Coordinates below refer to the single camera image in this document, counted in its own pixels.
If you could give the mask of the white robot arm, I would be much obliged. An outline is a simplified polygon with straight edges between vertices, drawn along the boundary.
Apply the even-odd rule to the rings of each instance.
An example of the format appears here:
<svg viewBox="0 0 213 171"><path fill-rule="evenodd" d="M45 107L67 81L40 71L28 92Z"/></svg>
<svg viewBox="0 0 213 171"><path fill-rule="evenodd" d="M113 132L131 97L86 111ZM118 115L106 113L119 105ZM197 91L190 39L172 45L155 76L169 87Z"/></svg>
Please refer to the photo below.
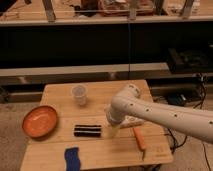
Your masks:
<svg viewBox="0 0 213 171"><path fill-rule="evenodd" d="M111 99L106 118L120 125L125 116L144 119L213 144L213 111L148 102L135 84L127 84Z"/></svg>

